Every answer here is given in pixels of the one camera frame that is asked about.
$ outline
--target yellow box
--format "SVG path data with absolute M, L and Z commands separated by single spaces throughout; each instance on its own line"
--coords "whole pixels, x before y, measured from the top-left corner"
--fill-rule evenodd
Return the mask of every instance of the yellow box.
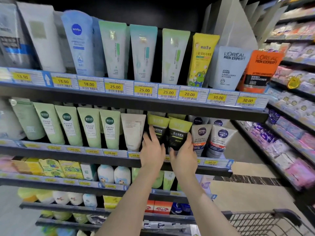
M 122 197 L 103 195 L 105 209 L 115 209 Z
M 45 176 L 65 178 L 58 161 L 52 159 L 39 159 L 39 163 L 44 170 Z
M 32 172 L 33 175 L 37 176 L 44 176 L 44 170 L 42 169 L 39 159 L 37 158 L 29 158 L 25 161 L 25 163 L 28 165 L 30 168 L 30 171 Z
M 59 163 L 66 178 L 84 180 L 80 163 L 66 160 L 60 160 Z
M 15 168 L 18 170 L 19 173 L 22 174 L 32 174 L 29 166 L 25 163 L 26 157 L 21 156 L 15 156 L 11 162 L 15 166 Z

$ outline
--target light blue tube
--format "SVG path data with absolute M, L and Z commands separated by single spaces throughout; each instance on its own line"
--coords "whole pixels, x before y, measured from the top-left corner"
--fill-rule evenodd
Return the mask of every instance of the light blue tube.
M 135 80 L 150 82 L 157 27 L 130 24 L 130 36 Z
M 92 17 L 81 11 L 61 16 L 78 75 L 94 76 Z
M 94 55 L 95 76 L 104 77 L 105 56 L 104 56 L 102 36 L 100 35 L 100 26 L 98 25 L 98 21 L 100 19 L 96 17 L 92 17 L 92 19 L 93 19 L 93 55 Z

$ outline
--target hand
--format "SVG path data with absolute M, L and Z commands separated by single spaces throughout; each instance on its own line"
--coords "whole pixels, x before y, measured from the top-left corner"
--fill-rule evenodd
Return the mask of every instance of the hand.
M 170 148 L 169 156 L 173 171 L 180 184 L 185 182 L 187 177 L 195 177 L 198 162 L 197 154 L 193 150 L 190 132 L 187 134 L 187 139 L 179 149 L 177 156 L 175 156 L 173 148 Z
M 164 144 L 160 145 L 152 125 L 149 126 L 149 132 L 151 140 L 146 132 L 143 134 L 140 152 L 141 167 L 151 167 L 158 173 L 165 160 L 165 147 Z

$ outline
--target forearm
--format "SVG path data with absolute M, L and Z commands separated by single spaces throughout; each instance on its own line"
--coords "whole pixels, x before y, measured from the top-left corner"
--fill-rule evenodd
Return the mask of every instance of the forearm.
M 136 180 L 98 230 L 96 236 L 139 236 L 148 197 L 156 177 L 156 170 L 142 167 Z
M 235 228 L 207 196 L 195 176 L 179 183 L 186 194 L 202 236 L 239 236 Z

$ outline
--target person's right hand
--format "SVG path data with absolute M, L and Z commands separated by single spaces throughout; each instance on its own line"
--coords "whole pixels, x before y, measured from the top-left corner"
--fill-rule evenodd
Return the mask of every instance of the person's right hand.
M 193 150 L 193 143 L 191 134 L 187 134 L 187 139 L 179 149 L 177 156 L 175 151 L 170 148 L 169 157 L 172 169 L 175 173 L 177 180 L 181 183 L 185 181 L 186 177 L 194 176 L 197 170 L 197 154 Z

